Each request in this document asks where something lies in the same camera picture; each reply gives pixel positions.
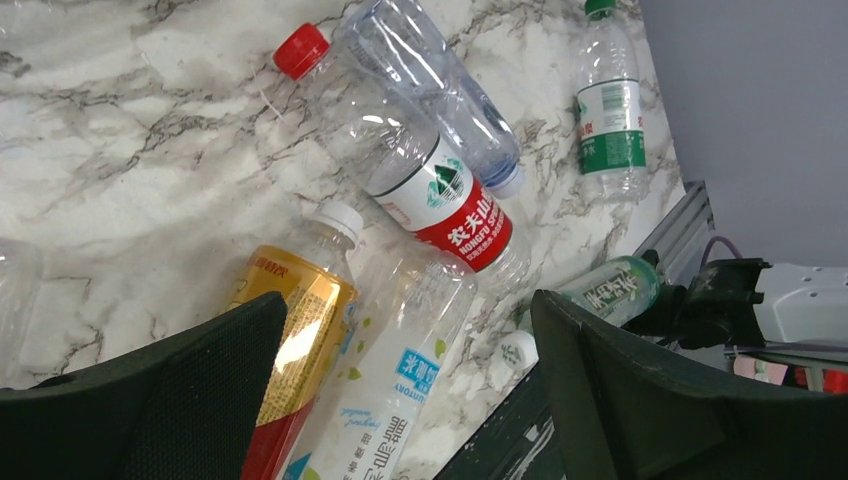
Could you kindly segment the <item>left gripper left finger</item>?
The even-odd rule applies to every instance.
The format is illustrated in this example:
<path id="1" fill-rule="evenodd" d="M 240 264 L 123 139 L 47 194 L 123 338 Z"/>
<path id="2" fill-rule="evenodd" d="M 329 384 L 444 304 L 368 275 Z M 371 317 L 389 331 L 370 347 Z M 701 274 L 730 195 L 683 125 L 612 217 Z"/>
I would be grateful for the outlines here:
<path id="1" fill-rule="evenodd" d="M 287 306 L 263 294 L 109 361 L 1 392 L 5 479 L 237 479 Z"/>

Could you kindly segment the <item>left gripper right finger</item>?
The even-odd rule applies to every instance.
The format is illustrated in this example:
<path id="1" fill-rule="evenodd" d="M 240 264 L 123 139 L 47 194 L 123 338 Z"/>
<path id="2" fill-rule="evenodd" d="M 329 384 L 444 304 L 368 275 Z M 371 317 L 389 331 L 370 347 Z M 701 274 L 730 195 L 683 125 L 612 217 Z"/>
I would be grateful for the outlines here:
<path id="1" fill-rule="evenodd" d="M 569 479 L 843 479 L 847 398 L 706 366 L 548 290 L 531 301 Z"/>

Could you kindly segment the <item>gold red label bottle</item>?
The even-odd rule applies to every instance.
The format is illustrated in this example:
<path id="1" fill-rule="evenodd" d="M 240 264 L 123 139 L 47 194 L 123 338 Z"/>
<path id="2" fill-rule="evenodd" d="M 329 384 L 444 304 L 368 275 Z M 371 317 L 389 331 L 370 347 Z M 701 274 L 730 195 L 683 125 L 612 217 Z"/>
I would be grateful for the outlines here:
<path id="1" fill-rule="evenodd" d="M 244 479 L 273 479 L 305 425 L 349 330 L 358 291 L 348 262 L 361 215 L 324 201 L 279 245 L 258 246 L 236 280 L 229 306 L 267 292 L 287 306 L 284 331 L 242 467 Z"/>

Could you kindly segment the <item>blue green label bottle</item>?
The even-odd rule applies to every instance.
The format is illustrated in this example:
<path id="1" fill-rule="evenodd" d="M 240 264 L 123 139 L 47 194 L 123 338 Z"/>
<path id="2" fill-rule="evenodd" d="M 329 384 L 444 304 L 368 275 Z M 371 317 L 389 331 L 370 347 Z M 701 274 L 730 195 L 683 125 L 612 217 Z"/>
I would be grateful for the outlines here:
<path id="1" fill-rule="evenodd" d="M 1 387 L 9 387 L 43 273 L 41 250 L 27 242 L 1 238 Z"/>

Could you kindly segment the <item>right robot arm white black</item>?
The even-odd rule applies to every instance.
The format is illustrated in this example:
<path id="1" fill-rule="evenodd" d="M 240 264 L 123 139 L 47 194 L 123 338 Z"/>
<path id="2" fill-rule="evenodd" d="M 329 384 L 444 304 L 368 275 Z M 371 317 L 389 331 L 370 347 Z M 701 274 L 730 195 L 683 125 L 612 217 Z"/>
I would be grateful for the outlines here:
<path id="1" fill-rule="evenodd" d="M 624 330 L 686 350 L 721 346 L 827 370 L 847 369 L 844 267 L 726 259 L 703 266 L 687 287 L 664 285 Z"/>

